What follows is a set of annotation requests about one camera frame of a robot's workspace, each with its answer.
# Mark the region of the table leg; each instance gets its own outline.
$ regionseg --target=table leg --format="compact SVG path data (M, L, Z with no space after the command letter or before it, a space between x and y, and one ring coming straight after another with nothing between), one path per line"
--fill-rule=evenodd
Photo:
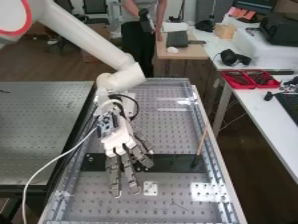
M224 87L224 91L221 94L221 101L220 101L220 105L217 108L217 114L216 114L216 119L213 122L213 133L214 136L217 137L220 130L221 130L221 124L222 124L222 120L225 117L225 113L226 113L226 108L228 108L228 104L230 101L230 96L232 96L232 89L229 84L225 82L225 87Z

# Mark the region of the metal table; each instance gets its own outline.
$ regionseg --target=metal table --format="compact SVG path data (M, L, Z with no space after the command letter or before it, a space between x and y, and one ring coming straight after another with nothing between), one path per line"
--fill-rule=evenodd
M0 83L2 195L22 192L31 175L72 145L92 86L93 82ZM47 186L55 165L30 190Z
M149 79L129 92L136 93L141 107L133 126L155 144L155 157L172 155L173 163L181 155L193 158L208 118L188 79ZM205 169L140 172L141 186L155 181L157 195L132 195L124 179L119 199L109 194L105 172L81 169L85 157L103 153L95 134L65 169L39 223L246 223L212 128L208 130L201 155Z

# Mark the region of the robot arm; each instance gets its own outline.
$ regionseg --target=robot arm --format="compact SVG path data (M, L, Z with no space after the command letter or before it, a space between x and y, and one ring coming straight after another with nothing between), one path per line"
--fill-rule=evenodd
M35 22L43 23L119 71L100 77L100 86L117 92L145 81L132 56L111 44L53 0L0 0L0 43L16 42Z
M97 133L107 154L111 193L121 195L120 163L124 165L132 193L140 192L133 163L151 168L153 162L147 156L152 146L141 134L133 133L121 98L111 94L123 92L145 81L139 63L111 44L84 23L81 23L53 0L0 0L0 44L16 42L35 22L43 23L117 70L97 77L96 104Z

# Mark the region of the chair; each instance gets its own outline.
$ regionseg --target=chair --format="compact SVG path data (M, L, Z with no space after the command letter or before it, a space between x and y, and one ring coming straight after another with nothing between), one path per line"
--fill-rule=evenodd
M105 0L84 0L85 14L108 14L108 5Z
M83 9L85 14L108 14L107 0L84 0ZM87 24L104 23L109 24L107 18L89 18L87 19Z

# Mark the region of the floor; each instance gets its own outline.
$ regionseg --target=floor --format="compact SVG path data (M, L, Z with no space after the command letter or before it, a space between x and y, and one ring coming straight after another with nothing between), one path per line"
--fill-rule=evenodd
M40 40L23 40L6 47L0 51L0 81L95 80L103 72L113 71L101 62L84 63L76 49L69 48L64 56L44 50ZM226 123L242 113L241 105L234 104ZM298 186L248 115L221 131L218 144L248 222L298 221ZM32 212L30 216L28 224L36 224ZM14 224L22 223L19 211Z

